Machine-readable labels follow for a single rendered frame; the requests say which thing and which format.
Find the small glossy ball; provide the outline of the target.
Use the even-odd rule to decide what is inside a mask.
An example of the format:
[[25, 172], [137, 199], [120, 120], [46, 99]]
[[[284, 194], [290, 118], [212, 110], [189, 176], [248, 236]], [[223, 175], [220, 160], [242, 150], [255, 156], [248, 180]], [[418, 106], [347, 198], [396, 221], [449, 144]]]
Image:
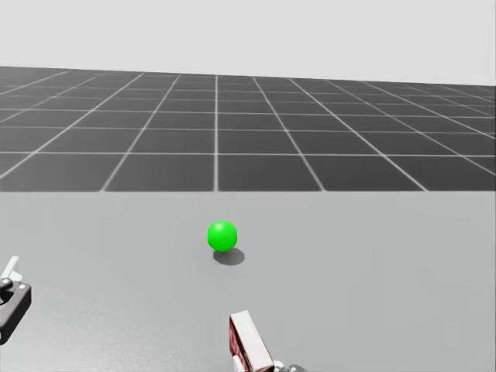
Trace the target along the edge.
[[223, 253], [230, 251], [236, 246], [237, 240], [237, 229], [231, 222], [214, 222], [208, 228], [207, 242], [216, 252]]

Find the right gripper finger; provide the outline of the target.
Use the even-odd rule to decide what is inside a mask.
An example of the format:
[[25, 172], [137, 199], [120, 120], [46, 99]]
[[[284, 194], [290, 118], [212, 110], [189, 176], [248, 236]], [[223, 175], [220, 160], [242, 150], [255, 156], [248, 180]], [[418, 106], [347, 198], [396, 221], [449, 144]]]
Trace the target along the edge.
[[279, 360], [274, 361], [274, 372], [309, 372], [299, 364], [285, 365]]

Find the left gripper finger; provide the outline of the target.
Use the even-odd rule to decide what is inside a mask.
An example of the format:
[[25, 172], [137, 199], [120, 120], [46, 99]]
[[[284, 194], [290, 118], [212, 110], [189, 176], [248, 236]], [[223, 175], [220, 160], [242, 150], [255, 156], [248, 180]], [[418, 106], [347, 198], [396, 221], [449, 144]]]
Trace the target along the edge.
[[19, 256], [12, 256], [0, 275], [0, 346], [5, 345], [32, 303], [32, 286], [19, 273]]

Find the red and white carton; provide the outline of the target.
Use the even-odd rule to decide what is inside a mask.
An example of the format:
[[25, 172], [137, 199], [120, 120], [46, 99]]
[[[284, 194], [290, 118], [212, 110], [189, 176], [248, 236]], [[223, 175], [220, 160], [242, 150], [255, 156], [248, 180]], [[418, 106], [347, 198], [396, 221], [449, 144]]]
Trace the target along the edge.
[[229, 350], [234, 372], [275, 370], [274, 360], [247, 310], [229, 317]]

